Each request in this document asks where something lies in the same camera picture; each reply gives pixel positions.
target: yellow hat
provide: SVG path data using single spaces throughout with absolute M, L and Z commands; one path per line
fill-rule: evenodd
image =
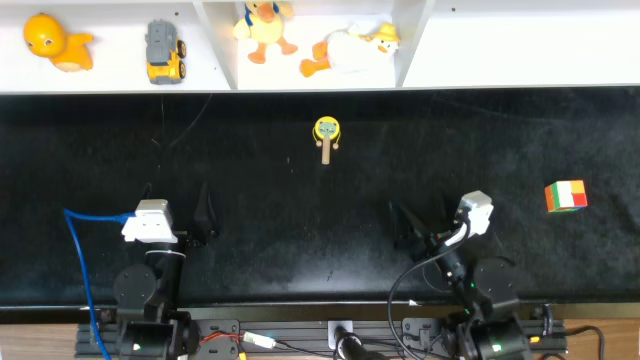
M 384 41 L 400 42 L 400 38 L 396 35 L 396 27 L 389 23 L 382 24 L 380 30 L 371 36 Z

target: orange cube face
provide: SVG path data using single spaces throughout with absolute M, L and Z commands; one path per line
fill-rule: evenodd
M 582 180 L 557 181 L 545 188 L 547 211 L 575 211 L 587 206 Z

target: blue cable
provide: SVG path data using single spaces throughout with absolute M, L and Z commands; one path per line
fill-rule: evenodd
M 84 279 L 84 289 L 87 293 L 87 302 L 89 303 L 89 316 L 91 317 L 91 328 L 93 329 L 93 333 L 96 336 L 96 340 L 98 341 L 98 346 L 100 347 L 100 351 L 105 359 L 111 360 L 111 356 L 109 356 L 109 352 L 107 348 L 104 346 L 102 342 L 102 337 L 100 336 L 100 331 L 98 330 L 98 322 L 96 321 L 95 309 L 93 307 L 93 297 L 91 297 L 91 285 L 89 284 L 89 271 L 87 270 L 87 264 L 84 261 L 84 255 L 82 253 L 82 247 L 80 247 L 80 242 L 78 241 L 78 234 L 76 234 L 76 229 L 73 227 L 72 218 L 79 220 L 87 220 L 87 221 L 107 221 L 107 222 L 117 222 L 120 224 L 124 224 L 127 222 L 127 219 L 130 217 L 136 216 L 135 213 L 126 213 L 122 215 L 115 216 L 93 216 L 93 215 L 83 215 L 73 212 L 68 209 L 64 209 L 64 219 L 67 221 L 67 225 L 69 226 L 69 231 L 71 231 L 71 236 L 73 237 L 73 242 L 76 244 L 76 250 L 78 251 L 78 258 L 80 259 L 80 267 L 82 268 L 82 277 Z

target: yellow and gray toy truck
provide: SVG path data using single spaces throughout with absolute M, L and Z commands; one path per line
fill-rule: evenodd
M 176 84 L 187 75 L 181 59 L 187 56 L 187 46 L 178 39 L 173 24 L 164 20 L 149 23 L 147 41 L 147 74 L 152 84 Z

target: wooden handle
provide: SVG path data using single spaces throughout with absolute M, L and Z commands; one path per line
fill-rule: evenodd
M 322 165 L 329 165 L 331 156 L 331 136 L 325 135 L 322 139 Z

